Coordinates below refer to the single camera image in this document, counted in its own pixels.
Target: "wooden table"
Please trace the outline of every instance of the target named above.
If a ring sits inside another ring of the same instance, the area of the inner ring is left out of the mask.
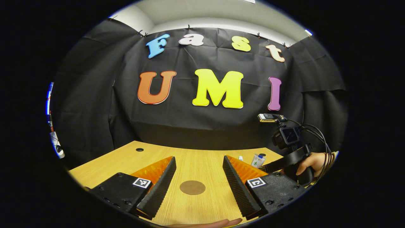
[[[250,164],[254,154],[266,154],[264,164],[282,156],[267,148],[207,151],[158,146],[133,141],[108,154],[70,170],[70,174],[82,185],[93,188],[117,172],[132,174],[137,170],[169,156],[176,158],[177,169],[167,194],[152,222],[162,226],[170,224],[201,224],[223,219],[242,218],[231,192],[222,162],[225,155]],[[188,195],[180,190],[184,181],[200,181],[206,189],[199,195]]]

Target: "ceiling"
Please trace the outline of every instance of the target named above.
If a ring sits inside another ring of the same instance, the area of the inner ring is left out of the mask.
[[[143,0],[135,3],[155,25],[195,17],[217,17],[257,24],[293,40],[308,35],[305,28],[266,2],[243,0]]]

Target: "black curtain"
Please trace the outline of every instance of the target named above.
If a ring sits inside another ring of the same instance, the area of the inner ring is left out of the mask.
[[[202,46],[180,45],[185,34],[204,36]],[[164,51],[148,59],[146,43],[169,34]],[[251,50],[232,47],[233,36],[249,40]],[[275,61],[265,48],[275,45],[285,62]],[[221,82],[229,71],[243,74],[243,108],[194,106],[197,69],[210,69]],[[163,71],[176,71],[169,96],[157,105],[137,97],[140,74],[157,73],[150,93],[160,91]],[[278,111],[269,111],[269,77],[282,81]],[[104,155],[133,140],[163,146],[231,150],[273,146],[275,124],[260,123],[259,113],[275,113],[317,126],[332,151],[339,150],[345,133],[347,93],[337,66],[313,37],[290,48],[245,32],[192,28],[142,37],[131,27],[107,19],[87,33],[67,54],[55,77],[51,95],[54,129],[65,151],[68,168]],[[311,135],[316,152],[324,146]]]

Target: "hand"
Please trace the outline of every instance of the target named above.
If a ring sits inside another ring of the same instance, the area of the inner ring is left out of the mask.
[[[228,226],[235,226],[242,221],[241,218],[231,220],[224,219],[221,221],[206,223],[206,224],[173,224],[166,227],[182,227],[182,228],[224,228]]]
[[[311,153],[309,157],[300,163],[296,175],[300,175],[305,171],[306,168],[311,166],[314,170],[315,177],[319,176],[320,172],[322,171],[322,167],[324,166],[325,155],[326,153]]]

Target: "white wall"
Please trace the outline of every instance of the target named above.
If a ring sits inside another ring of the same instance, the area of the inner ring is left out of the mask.
[[[198,18],[188,18],[188,19],[180,19],[176,21],[166,22],[162,24],[155,25],[151,30],[150,34],[155,32],[161,32],[165,30],[172,30],[172,29],[179,29],[179,28],[187,28],[190,25],[191,28],[224,28],[224,29],[231,29],[237,30],[242,32],[251,33],[256,35],[258,32],[260,33],[261,37],[270,39],[277,43],[286,43],[286,46],[290,44],[293,45],[297,41],[289,38],[286,35],[283,35],[279,32],[271,30],[269,28],[265,28],[263,26],[259,26],[256,24],[252,24],[249,22],[243,22],[233,19],[225,19],[225,18],[214,18],[214,17],[198,17]]]
[[[152,20],[134,4],[115,12],[110,18],[130,26],[136,31],[143,30],[142,34],[150,33],[149,31],[155,26]]]
[[[190,25],[191,28],[224,28],[247,32],[256,35],[258,32],[261,37],[270,39],[277,43],[286,43],[287,46],[293,45],[297,41],[292,38],[283,35],[272,29],[249,23],[238,21],[234,19],[215,18],[215,17],[196,17],[188,19],[180,19],[162,24],[155,25],[152,20],[137,6],[134,4],[117,11],[110,18],[114,18],[124,24],[129,25],[137,31],[143,30],[142,34],[152,34],[155,32],[161,32],[165,30],[187,28]]]

